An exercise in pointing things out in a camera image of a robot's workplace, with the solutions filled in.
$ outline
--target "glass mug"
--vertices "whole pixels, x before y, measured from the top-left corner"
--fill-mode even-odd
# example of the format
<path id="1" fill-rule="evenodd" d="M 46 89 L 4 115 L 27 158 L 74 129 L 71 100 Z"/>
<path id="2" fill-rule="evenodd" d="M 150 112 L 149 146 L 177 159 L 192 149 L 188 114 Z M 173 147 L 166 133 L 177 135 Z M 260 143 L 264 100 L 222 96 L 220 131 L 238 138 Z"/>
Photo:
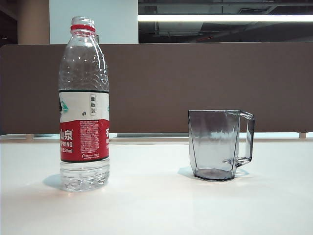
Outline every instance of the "glass mug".
<path id="1" fill-rule="evenodd" d="M 189 110 L 189 156 L 196 177 L 225 181 L 251 162 L 254 115 L 242 110 Z M 246 153 L 238 156 L 240 117 L 248 120 Z"/>

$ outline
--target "white tabletop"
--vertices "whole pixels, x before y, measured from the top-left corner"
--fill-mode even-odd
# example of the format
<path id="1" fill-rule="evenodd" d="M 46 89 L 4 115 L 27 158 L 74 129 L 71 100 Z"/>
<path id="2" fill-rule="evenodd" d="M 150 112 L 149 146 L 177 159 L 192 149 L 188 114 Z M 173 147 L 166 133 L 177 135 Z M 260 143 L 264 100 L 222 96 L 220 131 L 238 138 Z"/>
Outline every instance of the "white tabletop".
<path id="1" fill-rule="evenodd" d="M 59 156 L 57 140 L 2 141 L 2 235 L 313 234 L 312 139 L 255 141 L 227 182 L 194 178 L 186 141 L 113 142 L 108 184 L 75 193 Z"/>

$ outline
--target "bottle label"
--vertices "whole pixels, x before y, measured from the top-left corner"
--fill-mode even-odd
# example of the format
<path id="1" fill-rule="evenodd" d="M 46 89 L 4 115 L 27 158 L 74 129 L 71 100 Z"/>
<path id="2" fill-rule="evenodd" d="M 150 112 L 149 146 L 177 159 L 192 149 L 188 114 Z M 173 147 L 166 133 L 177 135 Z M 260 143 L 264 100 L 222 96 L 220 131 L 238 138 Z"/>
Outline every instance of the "bottle label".
<path id="1" fill-rule="evenodd" d="M 109 157 L 109 93 L 59 91 L 61 160 L 91 162 Z"/>

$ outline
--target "brown partition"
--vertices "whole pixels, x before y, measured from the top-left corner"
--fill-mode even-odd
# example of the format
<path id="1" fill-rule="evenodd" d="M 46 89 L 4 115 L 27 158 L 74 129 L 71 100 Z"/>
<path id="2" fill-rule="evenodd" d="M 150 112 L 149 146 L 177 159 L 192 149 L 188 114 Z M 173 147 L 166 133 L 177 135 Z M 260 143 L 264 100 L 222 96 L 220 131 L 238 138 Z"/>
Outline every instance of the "brown partition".
<path id="1" fill-rule="evenodd" d="M 57 133 L 65 45 L 0 49 L 1 127 Z M 313 43 L 101 45 L 113 133 L 187 132 L 188 109 L 243 109 L 259 132 L 313 131 Z"/>

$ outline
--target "fluorescent light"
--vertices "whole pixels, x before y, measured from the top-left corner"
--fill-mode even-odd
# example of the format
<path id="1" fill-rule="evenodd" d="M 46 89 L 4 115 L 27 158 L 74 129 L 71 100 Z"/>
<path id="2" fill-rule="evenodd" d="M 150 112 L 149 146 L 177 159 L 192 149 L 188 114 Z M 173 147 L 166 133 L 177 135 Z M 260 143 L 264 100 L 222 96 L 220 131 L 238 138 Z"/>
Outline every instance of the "fluorescent light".
<path id="1" fill-rule="evenodd" d="M 139 22 L 313 22 L 313 15 L 139 15 Z"/>

